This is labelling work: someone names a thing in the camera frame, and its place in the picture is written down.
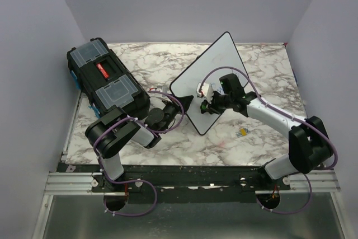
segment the white wall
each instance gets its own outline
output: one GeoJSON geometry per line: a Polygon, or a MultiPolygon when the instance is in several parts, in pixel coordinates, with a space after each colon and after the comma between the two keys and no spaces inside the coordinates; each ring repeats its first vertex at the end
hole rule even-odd
{"type": "Polygon", "coordinates": [[[358,235],[358,1],[312,0],[288,44],[309,115],[323,119],[358,235]]]}
{"type": "Polygon", "coordinates": [[[311,0],[66,0],[86,39],[286,42],[311,0]]]}
{"type": "Polygon", "coordinates": [[[65,55],[84,39],[64,0],[0,0],[0,10],[0,238],[24,239],[74,109],[65,55]]]}

